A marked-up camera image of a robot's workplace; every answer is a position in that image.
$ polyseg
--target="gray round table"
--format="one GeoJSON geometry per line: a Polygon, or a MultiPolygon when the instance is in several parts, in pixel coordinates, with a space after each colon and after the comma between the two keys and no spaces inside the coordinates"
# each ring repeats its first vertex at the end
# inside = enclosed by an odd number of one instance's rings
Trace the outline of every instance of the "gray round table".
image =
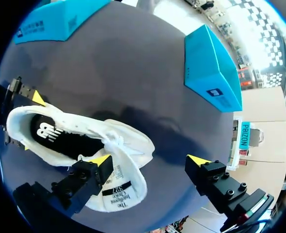
{"type": "MultiPolygon", "coordinates": [[[[233,114],[219,112],[184,86],[184,37],[154,15],[112,2],[66,42],[10,44],[0,83],[21,76],[63,111],[118,119],[155,144],[154,159],[141,169],[148,186],[143,202],[116,213],[85,207],[73,216],[77,222],[106,233],[140,233],[179,220],[207,200],[185,173],[185,158],[227,163],[233,114]]],[[[35,181],[50,189],[66,174],[31,151],[4,146],[1,130],[0,159],[10,190],[35,181]]]]}

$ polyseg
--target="screw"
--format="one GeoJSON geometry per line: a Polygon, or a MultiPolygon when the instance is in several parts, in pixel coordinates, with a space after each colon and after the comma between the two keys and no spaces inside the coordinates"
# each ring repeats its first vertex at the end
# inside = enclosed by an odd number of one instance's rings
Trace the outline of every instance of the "screw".
{"type": "Polygon", "coordinates": [[[218,176],[213,176],[213,181],[218,181],[219,180],[219,177],[218,176]]]}
{"type": "Polygon", "coordinates": [[[79,176],[79,178],[81,178],[82,180],[85,180],[87,177],[86,177],[85,173],[82,172],[81,175],[79,176]]]}
{"type": "Polygon", "coordinates": [[[234,190],[229,189],[229,190],[227,190],[227,192],[226,192],[226,196],[227,196],[228,198],[231,198],[234,193],[235,193],[234,190]]]}
{"type": "Polygon", "coordinates": [[[67,194],[68,196],[72,196],[71,189],[66,189],[64,192],[65,192],[65,194],[67,194]]]}
{"type": "Polygon", "coordinates": [[[228,178],[228,177],[229,177],[229,172],[228,172],[228,171],[225,172],[224,175],[223,175],[223,177],[224,177],[224,178],[228,178]]]}
{"type": "Polygon", "coordinates": [[[247,187],[246,183],[241,183],[239,187],[239,191],[244,191],[246,187],[247,187]]]}

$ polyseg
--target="yellow triangle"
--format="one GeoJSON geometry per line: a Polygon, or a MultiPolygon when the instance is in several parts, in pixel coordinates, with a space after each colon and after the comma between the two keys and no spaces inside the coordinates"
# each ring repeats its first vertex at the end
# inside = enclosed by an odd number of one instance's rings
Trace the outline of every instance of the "yellow triangle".
{"type": "Polygon", "coordinates": [[[111,156],[110,154],[107,154],[97,159],[91,159],[88,162],[93,162],[94,164],[98,164],[98,166],[100,166],[101,163],[103,163],[110,156],[111,156]]]}
{"type": "Polygon", "coordinates": [[[37,90],[35,90],[35,92],[33,94],[32,101],[34,101],[36,103],[39,103],[42,106],[45,106],[45,102],[44,102],[44,100],[42,99],[42,97],[40,96],[40,94],[38,93],[37,90]]]}
{"type": "Polygon", "coordinates": [[[198,166],[201,166],[201,164],[205,164],[206,162],[211,163],[211,161],[209,160],[201,159],[190,154],[188,154],[187,156],[190,157],[198,166]]]}

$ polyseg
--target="blue box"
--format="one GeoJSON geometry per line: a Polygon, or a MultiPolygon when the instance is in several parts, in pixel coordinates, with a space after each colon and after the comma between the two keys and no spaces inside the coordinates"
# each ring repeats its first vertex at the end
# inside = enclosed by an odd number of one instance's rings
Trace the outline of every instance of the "blue box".
{"type": "Polygon", "coordinates": [[[184,84],[221,112],[242,111],[235,63],[206,25],[185,37],[184,84]]]}
{"type": "Polygon", "coordinates": [[[37,40],[67,40],[91,15],[111,0],[64,0],[33,10],[20,25],[16,44],[37,40]]]}

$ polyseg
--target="prizon sign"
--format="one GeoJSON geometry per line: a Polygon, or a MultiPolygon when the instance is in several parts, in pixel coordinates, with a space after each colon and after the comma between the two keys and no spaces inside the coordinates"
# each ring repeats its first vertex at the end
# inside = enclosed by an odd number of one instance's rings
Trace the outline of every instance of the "prizon sign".
{"type": "Polygon", "coordinates": [[[250,123],[248,121],[242,122],[241,137],[240,137],[240,150],[248,150],[250,143],[250,123]]]}

